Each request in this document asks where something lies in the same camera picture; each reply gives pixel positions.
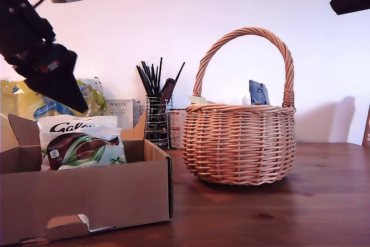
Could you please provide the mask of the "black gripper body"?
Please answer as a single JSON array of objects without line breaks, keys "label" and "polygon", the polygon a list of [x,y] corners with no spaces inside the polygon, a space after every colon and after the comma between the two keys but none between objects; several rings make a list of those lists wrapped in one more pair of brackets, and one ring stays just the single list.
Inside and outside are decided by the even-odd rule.
[{"label": "black gripper body", "polygon": [[26,79],[63,67],[62,59],[74,51],[54,39],[49,22],[27,1],[1,1],[1,55],[19,75]]}]

